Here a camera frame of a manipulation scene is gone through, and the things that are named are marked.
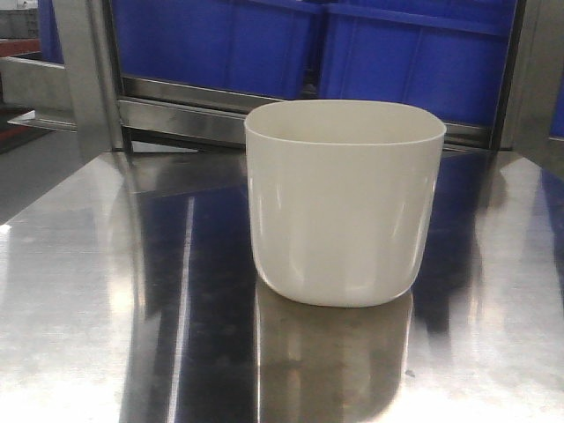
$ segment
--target white plastic cup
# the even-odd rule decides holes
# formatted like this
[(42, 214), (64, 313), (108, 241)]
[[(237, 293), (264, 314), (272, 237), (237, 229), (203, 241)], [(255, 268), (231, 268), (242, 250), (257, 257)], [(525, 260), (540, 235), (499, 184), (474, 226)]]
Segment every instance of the white plastic cup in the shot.
[(407, 291), (421, 263), (445, 125), (425, 110), (297, 100), (245, 120), (253, 257), (277, 293), (367, 307)]

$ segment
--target blue plastic crate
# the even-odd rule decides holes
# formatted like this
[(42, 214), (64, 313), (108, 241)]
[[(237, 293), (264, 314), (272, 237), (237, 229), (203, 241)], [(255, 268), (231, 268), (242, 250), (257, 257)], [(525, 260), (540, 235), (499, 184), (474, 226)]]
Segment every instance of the blue plastic crate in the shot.
[(490, 125), (508, 29), (471, 20), (331, 4), (321, 98), (386, 100)]
[(557, 137), (564, 137), (564, 80), (562, 81), (560, 95), (556, 103), (551, 134)]
[(39, 0), (39, 43), (43, 60), (52, 63), (63, 62), (59, 33), (56, 30), (55, 11), (52, 0)]
[(288, 99), (300, 94), (323, 12), (296, 0), (114, 0), (113, 9), (123, 72)]

